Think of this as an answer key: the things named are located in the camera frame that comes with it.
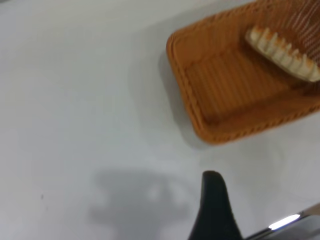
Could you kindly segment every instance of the black object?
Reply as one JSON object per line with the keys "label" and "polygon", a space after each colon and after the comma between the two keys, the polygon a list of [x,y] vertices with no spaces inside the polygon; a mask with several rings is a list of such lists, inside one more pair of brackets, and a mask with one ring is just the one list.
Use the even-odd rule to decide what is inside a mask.
{"label": "black object", "polygon": [[218,172],[206,171],[202,175],[200,209],[189,240],[243,240],[226,183]]}

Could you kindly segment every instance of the wicker basket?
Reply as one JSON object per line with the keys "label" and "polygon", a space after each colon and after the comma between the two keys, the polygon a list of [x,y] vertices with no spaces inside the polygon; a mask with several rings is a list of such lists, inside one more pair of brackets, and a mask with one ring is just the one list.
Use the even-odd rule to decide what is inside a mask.
{"label": "wicker basket", "polygon": [[318,83],[290,76],[245,42],[253,25],[271,28],[320,63],[320,0],[258,0],[172,34],[167,55],[206,142],[226,143],[320,109]]}

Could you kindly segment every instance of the bread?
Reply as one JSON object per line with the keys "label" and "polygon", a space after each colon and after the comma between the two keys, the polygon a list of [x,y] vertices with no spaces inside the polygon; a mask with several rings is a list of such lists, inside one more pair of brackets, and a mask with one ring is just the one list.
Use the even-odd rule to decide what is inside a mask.
{"label": "bread", "polygon": [[292,76],[308,82],[320,80],[317,63],[298,49],[293,49],[292,44],[279,37],[278,33],[254,26],[247,31],[245,38],[256,51]]}

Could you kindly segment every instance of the table surface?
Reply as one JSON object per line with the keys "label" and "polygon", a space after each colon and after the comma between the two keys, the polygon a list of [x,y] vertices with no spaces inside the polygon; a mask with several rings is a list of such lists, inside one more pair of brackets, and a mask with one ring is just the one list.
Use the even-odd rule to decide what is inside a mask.
{"label": "table surface", "polygon": [[199,140],[169,66],[175,30],[249,0],[0,3],[0,239],[186,240],[206,170],[244,236],[320,199],[320,114]]}

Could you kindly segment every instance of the white table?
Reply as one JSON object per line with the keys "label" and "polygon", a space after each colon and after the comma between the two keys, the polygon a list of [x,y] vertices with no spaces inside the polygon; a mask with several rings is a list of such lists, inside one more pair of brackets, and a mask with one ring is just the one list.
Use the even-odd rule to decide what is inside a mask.
{"label": "white table", "polygon": [[0,239],[186,240],[205,170],[244,236],[320,199],[320,114],[223,146],[192,130],[176,29],[248,0],[0,4]]}

